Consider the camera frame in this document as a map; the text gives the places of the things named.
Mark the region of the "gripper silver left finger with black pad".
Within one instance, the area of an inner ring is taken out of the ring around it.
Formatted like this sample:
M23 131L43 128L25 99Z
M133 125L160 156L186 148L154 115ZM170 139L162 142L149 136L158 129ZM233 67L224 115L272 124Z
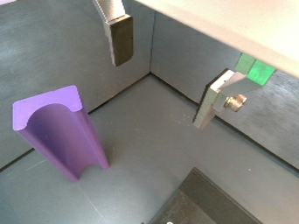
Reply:
M133 18L121 0L91 0L102 20L111 64L118 67L133 56Z

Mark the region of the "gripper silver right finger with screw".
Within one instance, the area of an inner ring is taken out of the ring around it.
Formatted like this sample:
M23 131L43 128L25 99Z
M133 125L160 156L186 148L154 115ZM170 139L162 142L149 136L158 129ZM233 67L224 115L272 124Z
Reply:
M257 88L260 85L242 73L225 69L205 86L192 120L194 127L202 129L213 116L225 109L238 112L246 101L244 93Z

